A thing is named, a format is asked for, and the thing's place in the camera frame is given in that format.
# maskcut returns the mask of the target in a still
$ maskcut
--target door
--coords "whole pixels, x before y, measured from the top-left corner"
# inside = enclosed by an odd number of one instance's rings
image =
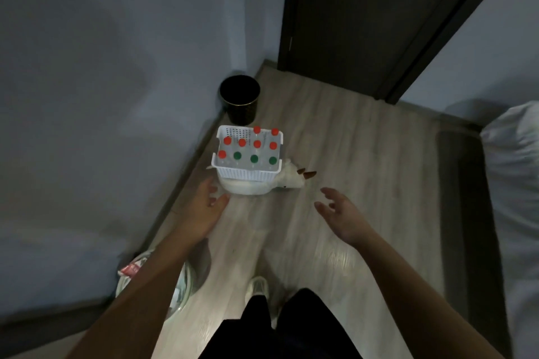
[[[281,38],[288,52],[280,51],[279,67],[374,96],[429,17],[442,22],[440,6],[447,15],[458,1],[295,0],[295,7],[285,7],[283,32],[288,26],[291,37]]]

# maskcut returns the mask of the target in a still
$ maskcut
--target shoe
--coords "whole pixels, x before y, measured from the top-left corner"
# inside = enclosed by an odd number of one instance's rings
[[[245,293],[245,305],[255,295],[263,295],[266,299],[270,299],[270,287],[264,277],[251,278],[251,281],[247,285],[247,292]]]

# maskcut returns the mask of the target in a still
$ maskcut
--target person's right arm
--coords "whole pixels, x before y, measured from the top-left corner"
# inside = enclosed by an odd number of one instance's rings
[[[316,211],[369,266],[414,359],[503,358],[369,226],[346,196],[330,188],[321,192],[332,203],[315,202]]]

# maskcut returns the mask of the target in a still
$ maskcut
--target forearm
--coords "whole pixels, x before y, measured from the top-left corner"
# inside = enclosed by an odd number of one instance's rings
[[[68,358],[150,358],[192,243],[169,234]]]
[[[354,244],[415,359],[502,356],[374,230]]]

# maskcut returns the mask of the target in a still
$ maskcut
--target hand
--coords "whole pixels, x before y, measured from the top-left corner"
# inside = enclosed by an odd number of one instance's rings
[[[329,207],[321,202],[314,202],[314,207],[338,238],[352,247],[357,247],[366,235],[373,232],[367,220],[344,194],[332,188],[322,188],[320,192],[333,202]]]
[[[229,203],[230,195],[224,194],[219,199],[211,197],[217,188],[212,185],[212,178],[204,180],[197,188],[195,196],[187,205],[184,217],[177,229],[187,236],[192,244],[206,238],[221,217]]]

